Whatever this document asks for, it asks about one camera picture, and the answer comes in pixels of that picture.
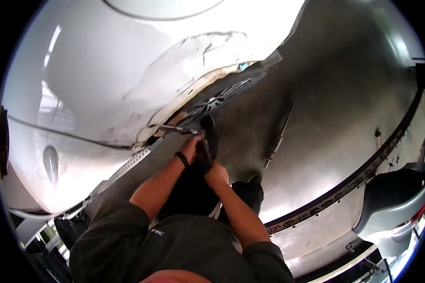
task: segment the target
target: t-shirt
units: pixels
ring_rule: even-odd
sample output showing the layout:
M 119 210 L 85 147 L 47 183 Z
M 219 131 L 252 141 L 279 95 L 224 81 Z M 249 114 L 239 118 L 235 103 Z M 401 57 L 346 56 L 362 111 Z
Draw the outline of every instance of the t-shirt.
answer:
M 73 281 L 136 283 L 159 270 L 182 269 L 213 283 L 294 282 L 278 246 L 258 242 L 241 255 L 232 230 L 214 218 L 178 214 L 148 226 L 140 207 L 105 200 L 71 250 Z

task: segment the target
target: forearm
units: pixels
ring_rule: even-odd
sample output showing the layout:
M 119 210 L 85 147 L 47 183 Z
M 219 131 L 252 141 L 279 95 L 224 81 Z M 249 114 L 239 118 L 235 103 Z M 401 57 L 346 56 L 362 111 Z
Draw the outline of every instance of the forearm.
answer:
M 258 215 L 225 182 L 212 186 L 227 212 L 230 226 L 242 248 L 257 242 L 270 242 L 266 228 Z
M 173 158 L 167 166 L 141 184 L 129 202 L 143 209 L 151 221 L 164 206 L 183 170 L 184 164 L 181 160 L 178 157 Z

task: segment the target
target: wristband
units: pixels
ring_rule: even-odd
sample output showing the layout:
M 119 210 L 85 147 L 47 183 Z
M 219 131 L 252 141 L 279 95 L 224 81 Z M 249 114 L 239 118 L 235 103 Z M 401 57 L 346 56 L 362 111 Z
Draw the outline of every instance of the wristband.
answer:
M 182 154 L 182 152 L 177 151 L 173 156 L 178 156 L 181 162 L 184 164 L 184 167 L 189 167 L 189 162 L 187 162 L 187 158 Z

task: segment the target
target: white car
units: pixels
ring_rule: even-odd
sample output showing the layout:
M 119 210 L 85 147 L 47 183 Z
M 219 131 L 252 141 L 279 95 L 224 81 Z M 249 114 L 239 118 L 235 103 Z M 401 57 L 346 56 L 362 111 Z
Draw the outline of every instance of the white car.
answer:
M 304 2 L 45 3 L 3 95 L 12 173 L 4 183 L 22 185 L 38 205 L 8 206 L 22 217 L 73 217 L 99 184 L 94 193 L 149 153 L 159 125 L 185 124 L 258 82 L 267 65 L 257 62 L 294 32 Z M 41 209 L 47 215 L 21 212 Z

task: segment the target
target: tire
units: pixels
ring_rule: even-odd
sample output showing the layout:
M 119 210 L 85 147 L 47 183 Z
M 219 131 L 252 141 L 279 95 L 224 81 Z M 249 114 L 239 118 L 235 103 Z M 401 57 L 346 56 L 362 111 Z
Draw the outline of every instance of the tire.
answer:
M 178 122 L 179 126 L 187 125 L 193 120 L 200 119 L 227 101 L 244 92 L 266 76 L 267 69 L 256 63 L 240 73 L 228 74 L 207 86 L 181 109 L 187 116 Z

